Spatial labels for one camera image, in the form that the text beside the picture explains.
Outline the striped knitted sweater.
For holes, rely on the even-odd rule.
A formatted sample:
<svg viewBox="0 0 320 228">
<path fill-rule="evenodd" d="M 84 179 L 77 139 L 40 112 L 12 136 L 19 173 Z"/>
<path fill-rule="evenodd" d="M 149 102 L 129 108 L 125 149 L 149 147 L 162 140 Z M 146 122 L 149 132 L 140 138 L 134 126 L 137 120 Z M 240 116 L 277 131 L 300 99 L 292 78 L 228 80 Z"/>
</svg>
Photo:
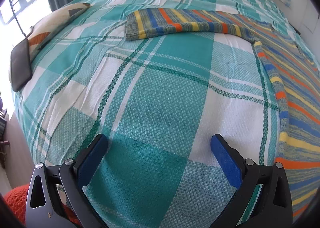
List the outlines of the striped knitted sweater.
<svg viewBox="0 0 320 228">
<path fill-rule="evenodd" d="M 311 205 L 319 180 L 319 70 L 291 37 L 269 23 L 222 11 L 148 8 L 126 18 L 126 39 L 140 40 L 180 32 L 213 32 L 238 36 L 253 45 L 279 107 L 276 159 L 291 174 L 293 216 Z"/>
</svg>

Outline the red fluffy rug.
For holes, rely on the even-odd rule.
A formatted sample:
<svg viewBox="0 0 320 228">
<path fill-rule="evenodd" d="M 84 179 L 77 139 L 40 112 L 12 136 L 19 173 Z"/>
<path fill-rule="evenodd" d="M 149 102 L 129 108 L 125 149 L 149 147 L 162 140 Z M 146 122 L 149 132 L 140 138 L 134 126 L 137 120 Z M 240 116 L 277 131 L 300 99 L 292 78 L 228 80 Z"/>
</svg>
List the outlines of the red fluffy rug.
<svg viewBox="0 0 320 228">
<path fill-rule="evenodd" d="M 29 185 L 25 184 L 19 187 L 16 187 L 9 191 L 5 196 L 4 200 L 7 205 L 10 207 L 17 219 L 25 225 L 25 208 L 27 202 Z M 72 210 L 70 210 L 65 204 L 63 204 L 65 213 L 67 214 L 69 220 L 76 225 L 82 227 L 80 221 L 77 219 L 76 215 Z"/>
</svg>

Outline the teal plaid bed cover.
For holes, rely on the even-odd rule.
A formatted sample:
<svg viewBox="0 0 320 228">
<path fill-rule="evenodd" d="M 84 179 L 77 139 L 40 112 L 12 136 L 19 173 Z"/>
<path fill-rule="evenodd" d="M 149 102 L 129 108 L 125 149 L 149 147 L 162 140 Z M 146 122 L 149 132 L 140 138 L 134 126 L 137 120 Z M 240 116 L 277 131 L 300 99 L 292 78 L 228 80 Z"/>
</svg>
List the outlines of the teal plaid bed cover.
<svg viewBox="0 0 320 228">
<path fill-rule="evenodd" d="M 110 227 L 209 227 L 230 186 L 210 150 L 220 134 L 272 165 L 279 107 L 244 39 L 177 33 L 129 41 L 126 17 L 146 8 L 222 11 L 269 23 L 319 62 L 272 0 L 79 0 L 91 6 L 31 62 L 14 106 L 33 161 L 61 164 L 97 136 L 111 143 L 84 191 Z"/>
</svg>

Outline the patterned cream cushion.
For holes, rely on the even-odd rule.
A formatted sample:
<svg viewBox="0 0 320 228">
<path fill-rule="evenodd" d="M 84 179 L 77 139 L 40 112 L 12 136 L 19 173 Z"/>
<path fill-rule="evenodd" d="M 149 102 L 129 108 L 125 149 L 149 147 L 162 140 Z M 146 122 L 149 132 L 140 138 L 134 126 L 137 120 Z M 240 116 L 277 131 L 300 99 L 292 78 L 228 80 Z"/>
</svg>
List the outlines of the patterned cream cushion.
<svg viewBox="0 0 320 228">
<path fill-rule="evenodd" d="M 61 7 L 32 26 L 27 35 L 30 60 L 34 60 L 42 47 L 90 6 L 89 3 L 74 3 Z"/>
</svg>

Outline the white wardrobe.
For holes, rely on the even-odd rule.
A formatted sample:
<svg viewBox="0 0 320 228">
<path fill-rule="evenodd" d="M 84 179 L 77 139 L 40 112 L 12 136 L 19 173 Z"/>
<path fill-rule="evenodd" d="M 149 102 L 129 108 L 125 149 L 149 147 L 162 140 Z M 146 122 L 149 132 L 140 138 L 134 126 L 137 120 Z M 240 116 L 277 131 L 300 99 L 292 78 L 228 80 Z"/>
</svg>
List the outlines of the white wardrobe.
<svg viewBox="0 0 320 228">
<path fill-rule="evenodd" d="M 319 21 L 319 14 L 310 0 L 307 1 L 306 8 L 299 28 L 302 37 L 313 34 Z"/>
</svg>

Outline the white wall outlet panel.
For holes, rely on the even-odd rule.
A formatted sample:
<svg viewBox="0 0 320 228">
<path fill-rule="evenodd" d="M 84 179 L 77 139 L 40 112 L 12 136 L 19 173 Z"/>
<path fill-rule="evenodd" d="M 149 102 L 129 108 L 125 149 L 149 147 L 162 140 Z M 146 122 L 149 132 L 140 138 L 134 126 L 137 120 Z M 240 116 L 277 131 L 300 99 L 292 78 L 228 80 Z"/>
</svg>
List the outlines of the white wall outlet panel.
<svg viewBox="0 0 320 228">
<path fill-rule="evenodd" d="M 291 0 L 279 0 L 283 3 L 286 7 L 291 8 Z"/>
</svg>

